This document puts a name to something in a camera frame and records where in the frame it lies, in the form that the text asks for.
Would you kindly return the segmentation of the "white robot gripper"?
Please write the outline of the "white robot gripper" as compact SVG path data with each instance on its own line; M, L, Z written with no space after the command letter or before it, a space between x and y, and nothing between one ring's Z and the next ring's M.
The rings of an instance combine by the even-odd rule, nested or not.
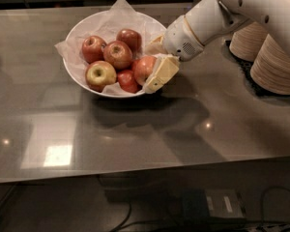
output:
M204 45L193 33L187 18L184 15L179 16L169 25L163 35L156 37L145 46L145 53L148 55L156 55L165 51L172 55L158 57L142 90L146 94L156 93L179 71L179 59L182 62L189 61L203 50Z

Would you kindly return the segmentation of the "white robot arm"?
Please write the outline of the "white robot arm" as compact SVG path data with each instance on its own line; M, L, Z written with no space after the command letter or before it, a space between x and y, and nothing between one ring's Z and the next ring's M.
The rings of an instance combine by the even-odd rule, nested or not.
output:
M252 22L263 26L290 57L290 0L201 0L146 45L146 53L163 56L143 85L144 92L156 92L208 43Z

